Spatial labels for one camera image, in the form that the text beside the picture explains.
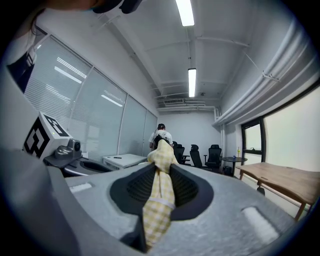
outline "white ceiling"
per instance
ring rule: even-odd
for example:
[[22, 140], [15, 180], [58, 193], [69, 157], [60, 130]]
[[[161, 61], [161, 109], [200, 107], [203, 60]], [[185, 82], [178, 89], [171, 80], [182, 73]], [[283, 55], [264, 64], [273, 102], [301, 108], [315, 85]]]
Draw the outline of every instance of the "white ceiling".
[[131, 14], [117, 8], [104, 14], [107, 19], [120, 16], [112, 20], [111, 29], [131, 48], [128, 52], [150, 88], [157, 88], [157, 100], [163, 99], [161, 93], [166, 98], [188, 97], [188, 68], [197, 69], [196, 98], [220, 99], [239, 69], [243, 50], [250, 47], [257, 0], [191, 4], [191, 27], [182, 26], [175, 0], [144, 0]]

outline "yellow checkered cloth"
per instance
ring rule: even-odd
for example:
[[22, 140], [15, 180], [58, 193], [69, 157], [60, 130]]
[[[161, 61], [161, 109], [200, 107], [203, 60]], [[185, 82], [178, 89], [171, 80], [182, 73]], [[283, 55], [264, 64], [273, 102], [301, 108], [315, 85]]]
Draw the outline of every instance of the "yellow checkered cloth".
[[147, 248], [153, 247], [170, 227], [170, 214], [175, 208], [175, 194], [169, 176], [170, 165], [178, 164], [173, 148], [163, 139], [158, 148], [148, 154], [148, 162], [154, 163], [152, 192], [143, 207], [143, 227]]

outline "office chair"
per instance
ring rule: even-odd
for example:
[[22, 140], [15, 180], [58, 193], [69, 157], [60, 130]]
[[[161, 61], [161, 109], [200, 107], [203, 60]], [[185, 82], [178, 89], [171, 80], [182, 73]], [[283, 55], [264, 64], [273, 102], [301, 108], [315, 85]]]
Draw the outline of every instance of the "office chair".
[[209, 158], [207, 162], [207, 155], [205, 154], [205, 165], [213, 169], [219, 169], [221, 166], [221, 151], [219, 145], [211, 145], [209, 148]]
[[199, 149], [199, 147], [197, 145], [195, 145], [195, 144], [191, 145], [190, 156], [193, 161], [194, 167], [197, 167], [197, 168], [200, 168], [200, 169], [203, 169], [206, 171], [211, 171], [212, 170], [211, 168], [208, 168], [208, 167], [202, 165], [198, 149]]
[[181, 144], [177, 144], [176, 147], [173, 147], [174, 156], [177, 162], [181, 165], [191, 166], [191, 164], [186, 163], [187, 161], [190, 161], [190, 160], [187, 159], [189, 155], [184, 155], [184, 151], [185, 151], [185, 148]]

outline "white wall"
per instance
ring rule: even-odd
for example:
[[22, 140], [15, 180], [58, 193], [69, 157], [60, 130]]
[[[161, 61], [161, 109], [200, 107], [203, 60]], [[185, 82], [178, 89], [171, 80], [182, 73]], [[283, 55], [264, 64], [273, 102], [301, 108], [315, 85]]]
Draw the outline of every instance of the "white wall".
[[220, 129], [212, 127], [213, 121], [214, 114], [211, 112], [175, 113], [158, 117], [158, 124], [165, 125], [166, 130], [172, 135], [172, 140], [185, 147], [184, 155], [190, 155], [191, 144], [199, 147], [203, 166], [204, 155], [209, 154], [210, 146], [218, 144], [221, 147]]
[[[242, 156], [242, 134], [241, 126], [229, 124], [225, 126], [225, 155], [224, 157], [238, 156], [237, 150], [239, 148], [239, 156]], [[232, 162], [223, 162], [224, 166], [232, 167]]]
[[98, 32], [91, 27], [96, 21], [92, 11], [47, 9], [37, 19], [37, 25], [53, 34], [158, 116], [157, 103], [145, 76], [106, 27]]

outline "small round table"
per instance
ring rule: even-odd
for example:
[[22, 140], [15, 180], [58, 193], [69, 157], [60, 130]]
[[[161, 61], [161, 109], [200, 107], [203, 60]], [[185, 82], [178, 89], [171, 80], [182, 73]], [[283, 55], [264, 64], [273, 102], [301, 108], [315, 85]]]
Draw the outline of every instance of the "small round table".
[[222, 161], [232, 162], [232, 176], [235, 175], [236, 162], [245, 162], [248, 159], [242, 157], [222, 157]]

